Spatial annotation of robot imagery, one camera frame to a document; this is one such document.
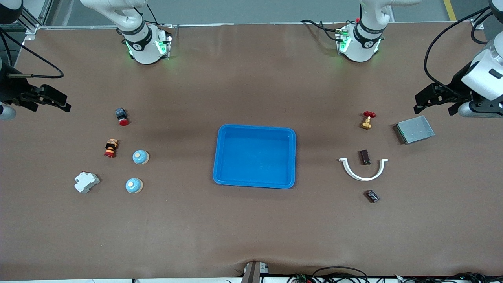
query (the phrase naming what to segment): white curved bracket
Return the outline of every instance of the white curved bracket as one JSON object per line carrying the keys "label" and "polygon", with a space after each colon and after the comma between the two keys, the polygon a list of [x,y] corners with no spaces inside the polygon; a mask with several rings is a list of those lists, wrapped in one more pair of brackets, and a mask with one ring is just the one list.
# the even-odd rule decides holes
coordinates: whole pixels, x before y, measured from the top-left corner
{"label": "white curved bracket", "polygon": [[379,161],[379,171],[377,171],[377,174],[375,174],[374,177],[370,177],[370,178],[362,178],[358,175],[356,175],[352,170],[351,168],[349,168],[349,164],[348,164],[348,159],[347,158],[339,158],[339,161],[342,161],[342,163],[344,164],[344,169],[346,170],[346,172],[355,180],[358,180],[358,181],[364,181],[364,182],[367,182],[367,181],[372,181],[374,179],[376,179],[377,177],[381,176],[382,174],[382,171],[384,170],[384,162],[387,162],[388,160],[387,159],[381,159]]}

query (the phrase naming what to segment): valve handwheel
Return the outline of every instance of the valve handwheel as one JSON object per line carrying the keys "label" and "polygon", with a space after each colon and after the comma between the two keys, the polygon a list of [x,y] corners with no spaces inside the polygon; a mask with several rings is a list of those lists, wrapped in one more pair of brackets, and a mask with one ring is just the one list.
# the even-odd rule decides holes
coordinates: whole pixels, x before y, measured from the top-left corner
{"label": "valve handwheel", "polygon": [[363,112],[363,115],[365,115],[365,117],[370,117],[370,118],[375,118],[376,117],[376,113],[370,112],[370,111]]}

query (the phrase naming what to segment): black cable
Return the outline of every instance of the black cable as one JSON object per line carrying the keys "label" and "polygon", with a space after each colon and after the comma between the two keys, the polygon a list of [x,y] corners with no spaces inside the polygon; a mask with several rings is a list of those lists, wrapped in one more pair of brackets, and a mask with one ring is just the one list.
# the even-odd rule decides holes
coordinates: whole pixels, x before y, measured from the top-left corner
{"label": "black cable", "polygon": [[[426,276],[424,277],[423,279],[418,279],[416,277],[413,277],[413,276],[410,276],[408,277],[406,280],[402,281],[402,283],[407,283],[407,282],[412,282],[412,283],[455,283],[456,281],[453,281],[453,280],[450,280],[450,278],[459,278],[461,274],[464,274],[464,273],[459,273],[455,276],[450,276],[450,277],[447,277],[447,278],[440,278],[440,279],[435,279],[433,277],[430,277],[430,276]],[[471,273],[466,273],[466,276],[470,276],[470,281],[472,283],[487,283],[485,279],[481,278],[480,280],[477,279],[477,278],[472,278],[473,276],[471,275]]]}
{"label": "black cable", "polygon": [[290,278],[288,278],[288,280],[286,281],[286,283],[290,283],[290,280],[292,280],[293,278],[295,277],[295,274],[290,276]]}
{"label": "black cable", "polygon": [[[313,22],[312,20],[302,20],[300,21],[301,23],[310,23],[312,25],[314,25],[315,27],[317,27],[318,29],[323,29],[322,26],[320,26],[319,24]],[[333,30],[333,29],[327,29],[325,28],[326,31],[330,31],[330,32],[336,32],[336,30]]]}
{"label": "black cable", "polygon": [[326,283],[326,282],[328,282],[326,279],[325,279],[325,282],[321,282],[321,280],[319,280],[319,279],[318,279],[318,278],[316,278],[316,277],[313,277],[313,279],[314,279],[314,281],[316,281],[316,282],[318,282],[318,283]]}
{"label": "black cable", "polygon": [[3,29],[0,29],[0,33],[3,33],[5,34],[5,36],[7,36],[11,41],[13,41],[15,44],[19,45],[21,48],[23,48],[24,50],[30,52],[31,54],[35,55],[35,57],[39,58],[40,60],[46,62],[48,65],[50,65],[51,67],[55,68],[58,72],[59,72],[59,75],[57,76],[46,76],[46,75],[34,75],[34,74],[30,74],[30,77],[31,78],[42,78],[42,79],[59,79],[59,78],[62,78],[64,77],[64,74],[63,74],[63,71],[60,70],[58,67],[56,67],[56,65],[54,65],[53,63],[49,62],[48,60],[46,60],[45,58],[43,58],[42,56],[38,55],[37,53],[33,52],[31,49],[27,48],[26,46],[24,46],[23,44],[19,43],[16,39],[14,39],[12,36],[10,36],[7,32],[5,32]]}
{"label": "black cable", "polygon": [[503,276],[502,277],[497,277],[497,278],[492,278],[488,282],[494,282],[494,281],[498,281],[500,283],[503,283]]}
{"label": "black cable", "polygon": [[433,45],[435,44],[435,42],[437,42],[437,40],[439,40],[439,38],[444,35],[444,33],[446,33],[448,30],[450,30],[452,27],[456,26],[457,24],[463,22],[463,21],[466,21],[467,19],[475,16],[475,15],[478,15],[480,13],[484,13],[485,11],[489,10],[489,6],[487,6],[486,8],[483,8],[483,9],[480,9],[478,10],[477,12],[473,13],[473,14],[470,14],[460,20],[458,20],[457,22],[451,24],[450,26],[448,26],[447,28],[445,28],[443,31],[441,31],[436,37],[435,39],[430,43],[428,49],[426,50],[426,54],[425,54],[425,61],[423,63],[423,68],[425,70],[425,73],[426,73],[426,76],[428,76],[428,78],[430,78],[430,80],[434,81],[435,83],[439,84],[440,86],[444,87],[447,91],[450,91],[452,92],[454,95],[456,95],[457,97],[461,97],[461,95],[453,90],[451,90],[450,88],[448,88],[446,85],[444,85],[443,83],[441,83],[439,80],[435,79],[431,74],[430,72],[428,71],[428,57],[430,55],[430,51],[433,47]]}
{"label": "black cable", "polygon": [[480,18],[480,20],[478,20],[477,22],[475,22],[475,24],[473,25],[472,27],[472,31],[470,32],[470,36],[472,38],[472,40],[475,42],[475,43],[478,43],[478,44],[487,44],[488,41],[481,41],[481,40],[478,40],[476,37],[475,37],[475,29],[481,25],[485,19],[487,19],[489,16],[492,16],[492,12],[487,14],[487,15],[484,15],[482,18]]}
{"label": "black cable", "polygon": [[363,274],[364,277],[361,277],[361,276],[356,276],[356,275],[352,275],[352,274],[349,274],[349,273],[331,273],[331,274],[328,274],[326,276],[324,276],[323,278],[325,277],[330,277],[330,278],[334,278],[334,277],[340,277],[341,279],[338,280],[338,281],[341,281],[342,279],[348,279],[350,280],[351,282],[353,283],[356,283],[352,280],[352,278],[361,278],[363,280],[365,280],[366,283],[369,283],[369,278],[367,276],[367,274],[359,269],[356,269],[356,268],[352,268],[352,267],[346,267],[346,266],[329,266],[329,267],[323,267],[323,268],[320,268],[320,269],[317,269],[315,272],[313,272],[313,274],[311,275],[312,277],[314,277],[314,275],[322,270],[327,270],[327,269],[348,269],[348,270],[354,270],[354,271],[357,271],[361,274]]}
{"label": "black cable", "polygon": [[473,23],[475,23],[475,22],[478,20],[478,18],[480,18],[482,15],[484,15],[484,13],[480,13],[480,14],[479,14],[479,15],[478,15],[478,16],[477,16],[474,20],[473,20]]}
{"label": "black cable", "polygon": [[19,50],[9,49],[10,52],[19,52]]}
{"label": "black cable", "polygon": [[[358,18],[358,20],[361,20],[361,19],[362,19],[362,4],[360,3],[360,17]],[[358,22],[357,21],[346,20],[346,24],[356,25],[356,24],[358,24]]]}
{"label": "black cable", "polygon": [[148,5],[148,3],[147,3],[147,8],[148,8],[148,10],[150,11],[150,13],[152,14],[152,17],[154,18],[155,24],[156,24],[156,25],[159,25],[159,22],[157,22],[157,19],[155,18],[155,15],[154,15],[154,13],[152,12],[152,9],[151,9],[151,8],[150,8],[150,6]]}
{"label": "black cable", "polygon": [[2,41],[4,42],[5,51],[7,52],[7,61],[9,62],[9,66],[13,67],[14,64],[12,63],[11,50],[9,49],[9,45],[7,44],[7,41],[5,40],[4,34],[1,32],[0,32],[0,37],[2,37]]}
{"label": "black cable", "polygon": [[341,39],[337,39],[337,38],[335,38],[335,37],[331,37],[331,36],[328,34],[328,32],[327,32],[327,30],[326,30],[325,26],[323,25],[323,22],[322,22],[322,21],[319,21],[319,25],[321,25],[321,28],[323,29],[323,31],[325,32],[325,34],[328,36],[328,38],[330,38],[331,40],[336,41],[336,42],[342,42],[342,40],[341,40]]}
{"label": "black cable", "polygon": [[[155,18],[155,16],[154,16],[154,13],[152,13],[152,10],[151,10],[151,9],[150,9],[150,7],[148,6],[148,4],[147,4],[147,7],[148,7],[148,9],[149,9],[150,13],[152,14],[152,17],[154,17],[155,22],[153,22],[153,21],[147,21],[147,20],[143,19],[146,23],[149,23],[149,24],[155,24],[156,26],[169,25],[169,24],[167,24],[167,23],[158,23],[158,22],[157,22],[157,19],[156,19],[156,18]],[[134,10],[135,10],[135,11],[136,11],[136,12],[137,12],[140,16],[142,16],[142,18],[143,18],[143,13],[140,13],[140,11],[138,11],[138,9],[137,9],[137,8],[135,8],[135,7],[133,7],[133,9],[134,9]]]}

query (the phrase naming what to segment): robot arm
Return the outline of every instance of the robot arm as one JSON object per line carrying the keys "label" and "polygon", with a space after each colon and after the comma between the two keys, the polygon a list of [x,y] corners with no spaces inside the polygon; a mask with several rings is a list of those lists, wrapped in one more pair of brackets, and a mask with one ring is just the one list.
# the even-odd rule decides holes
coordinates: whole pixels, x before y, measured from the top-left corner
{"label": "robot arm", "polygon": [[148,25],[135,11],[147,0],[80,0],[84,6],[107,17],[124,36],[129,54],[141,64],[152,64],[169,57],[171,34],[155,25]]}
{"label": "robot arm", "polygon": [[[503,23],[503,1],[490,0],[495,17]],[[463,117],[503,118],[503,32],[480,50],[446,86],[432,83],[416,94],[414,111],[454,103],[449,114]]]}
{"label": "robot arm", "polygon": [[[15,22],[21,15],[22,10],[23,0],[0,0],[0,24]],[[5,35],[21,45],[2,29],[0,29],[0,33],[3,33],[2,36]],[[34,77],[34,75],[22,74],[3,61],[1,63],[0,101],[2,104],[0,104],[0,120],[12,120],[16,116],[14,108],[8,106],[10,104],[23,106],[31,111],[37,111],[39,104],[52,105],[65,112],[70,111],[71,105],[66,102],[64,93],[49,85],[41,85],[39,88],[32,86],[26,78]]]}
{"label": "robot arm", "polygon": [[360,21],[343,27],[337,36],[338,51],[350,60],[369,60],[381,42],[381,35],[391,16],[384,11],[386,6],[411,6],[422,0],[358,0],[362,9]]}

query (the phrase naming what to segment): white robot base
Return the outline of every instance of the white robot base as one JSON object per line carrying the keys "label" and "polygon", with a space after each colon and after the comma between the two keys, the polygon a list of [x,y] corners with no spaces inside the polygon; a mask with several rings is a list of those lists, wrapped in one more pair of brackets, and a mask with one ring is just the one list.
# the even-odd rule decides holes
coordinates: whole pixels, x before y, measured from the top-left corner
{"label": "white robot base", "polygon": [[163,58],[169,59],[171,53],[171,34],[166,34],[166,31],[155,25],[147,24],[147,27],[152,31],[151,40],[141,51],[136,50],[134,44],[133,46],[129,46],[126,42],[129,55],[140,64],[153,64]]}
{"label": "white robot base", "polygon": [[341,42],[337,42],[337,52],[339,55],[346,56],[349,60],[365,62],[377,52],[381,39],[371,48],[364,48],[362,44],[356,40],[354,29],[355,25],[351,23],[338,29],[336,39],[340,39]]}

